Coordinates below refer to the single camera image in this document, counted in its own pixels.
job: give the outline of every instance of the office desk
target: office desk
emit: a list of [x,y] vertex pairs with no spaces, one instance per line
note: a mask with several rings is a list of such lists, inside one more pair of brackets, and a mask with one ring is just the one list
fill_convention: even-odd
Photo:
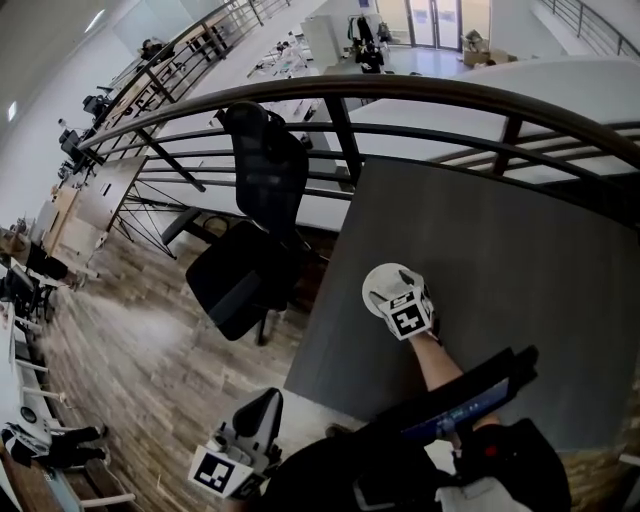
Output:
[[107,162],[82,190],[61,187],[53,203],[58,215],[43,239],[47,254],[72,269],[92,274],[87,264],[118,218],[146,161],[147,157],[141,156]]
[[502,411],[557,449],[610,446],[640,341],[640,249],[631,230],[512,185],[368,160],[285,387],[371,420],[425,391],[411,346],[362,302],[367,273],[421,273],[463,369],[540,350],[539,377]]
[[[36,387],[34,387],[33,382],[28,378],[25,383],[25,375],[23,374],[23,368],[25,367],[29,370],[39,367],[16,359],[15,344],[19,331],[14,326],[16,321],[15,310],[13,304],[4,303],[3,305],[8,308],[9,320],[6,325],[4,323],[0,324],[0,382],[3,389],[3,393],[0,396],[0,414],[2,415],[2,424],[7,421],[16,423],[43,444],[51,444],[51,433],[45,418],[40,414],[38,408],[33,405],[31,397],[34,393],[46,394],[46,392],[40,392],[39,386],[36,384]],[[36,413],[36,421],[34,423],[25,421],[20,414],[22,407],[29,407]]]
[[49,256],[52,256],[55,252],[58,241],[60,240],[60,235],[62,234],[62,229],[67,223],[67,219],[77,198],[78,190],[71,187],[60,187],[60,190],[56,194],[56,198],[53,201],[53,206],[57,211],[55,220],[51,225],[49,219],[46,219],[47,225],[43,226],[45,234],[42,238],[42,245]]
[[[151,68],[151,72],[155,76],[157,76],[158,79],[160,80],[160,76],[162,72],[170,64],[171,64],[171,59],[167,59],[164,62],[161,62],[160,64],[158,64],[157,66],[154,66],[153,68]],[[142,75],[136,81],[136,83],[131,87],[131,89],[129,89],[129,91],[127,91],[127,93],[122,97],[122,99],[113,108],[113,110],[109,113],[104,123],[102,123],[100,130],[98,130],[98,133],[100,133],[102,130],[106,130],[110,128],[113,125],[113,123],[115,123],[118,120],[121,114],[123,114],[129,107],[132,107],[135,104],[136,100],[138,99],[138,95],[142,91],[144,91],[147,87],[149,87],[150,83],[151,83],[151,78],[149,77],[149,75],[148,74]]]

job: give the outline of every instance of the white desk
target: white desk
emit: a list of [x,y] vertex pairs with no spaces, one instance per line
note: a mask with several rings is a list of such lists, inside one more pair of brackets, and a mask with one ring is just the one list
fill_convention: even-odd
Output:
[[[30,363],[23,363],[16,359],[16,338],[23,338],[21,331],[15,329],[15,311],[13,304],[4,303],[5,308],[9,310],[9,320],[5,325],[4,322],[0,326],[0,382],[2,383],[4,392],[0,395],[0,411],[1,422],[15,423],[23,428],[27,433],[38,439],[45,445],[51,444],[51,431],[45,418],[42,415],[41,408],[34,403],[33,396],[54,396],[54,393],[40,391],[40,386],[35,375],[25,375],[31,370],[46,370],[36,367]],[[29,423],[26,421],[20,410],[22,407],[28,407],[36,414],[36,421]]]

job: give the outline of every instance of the chair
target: chair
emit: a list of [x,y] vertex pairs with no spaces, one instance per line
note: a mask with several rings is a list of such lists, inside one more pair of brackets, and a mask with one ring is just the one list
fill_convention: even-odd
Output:
[[202,253],[187,270],[196,299],[230,341],[260,323],[263,344],[269,310],[284,311],[298,281],[300,263],[276,239],[250,222],[240,222]]
[[16,315],[29,320],[40,316],[48,321],[47,313],[53,310],[49,304],[51,294],[55,291],[53,286],[40,286],[40,281],[28,276],[20,267],[14,266],[4,277],[2,287],[2,299],[13,302]]
[[98,118],[111,103],[112,101],[106,99],[104,96],[87,96],[82,102],[82,105],[85,112],[93,114],[94,117]]
[[181,213],[178,218],[174,220],[162,233],[162,243],[164,245],[169,245],[183,231],[191,233],[193,236],[204,240],[208,244],[216,243],[218,241],[218,237],[216,235],[195,223],[195,220],[201,213],[202,210],[199,210],[198,208],[189,208],[184,213]]
[[80,136],[75,130],[65,130],[58,138],[58,142],[61,144],[62,151],[69,155],[71,160],[73,160],[73,163],[75,164],[73,170],[74,174],[80,172],[84,167],[88,167],[89,169],[93,168],[94,162],[97,162],[100,165],[105,162],[104,158],[98,156],[98,154],[93,150],[82,152],[78,149]]
[[235,154],[236,202],[255,224],[240,222],[217,239],[189,267],[187,282],[227,339],[259,323],[261,345],[267,312],[287,308],[300,277],[295,221],[309,158],[284,121],[255,103],[233,105],[223,124]]
[[296,216],[309,177],[309,156],[284,120],[252,102],[224,116],[236,164],[238,208],[283,243],[297,238]]

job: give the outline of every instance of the ceiling light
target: ceiling light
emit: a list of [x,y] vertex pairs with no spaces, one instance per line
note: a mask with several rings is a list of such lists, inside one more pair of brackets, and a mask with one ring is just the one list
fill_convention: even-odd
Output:
[[9,107],[9,110],[7,110],[7,119],[9,119],[9,122],[13,121],[13,118],[16,117],[17,112],[18,104],[14,101]]
[[105,9],[102,9],[98,14],[96,14],[96,17],[93,18],[93,21],[91,23],[89,23],[89,26],[87,27],[87,30],[84,31],[85,34],[87,32],[89,32],[89,30],[91,30],[96,23],[98,23],[98,20],[104,14],[104,11],[105,11]]

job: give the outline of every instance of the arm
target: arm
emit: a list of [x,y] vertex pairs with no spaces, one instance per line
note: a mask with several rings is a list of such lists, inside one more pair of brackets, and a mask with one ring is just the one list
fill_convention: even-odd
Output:
[[[444,386],[463,375],[460,367],[430,334],[422,332],[412,336],[411,345],[418,357],[420,369],[429,391]],[[495,414],[489,414],[478,421],[473,429],[477,430],[484,425],[500,425],[500,419]]]
[[253,495],[248,501],[224,500],[222,512],[251,512],[253,510],[258,510],[257,503],[259,500],[259,493]]

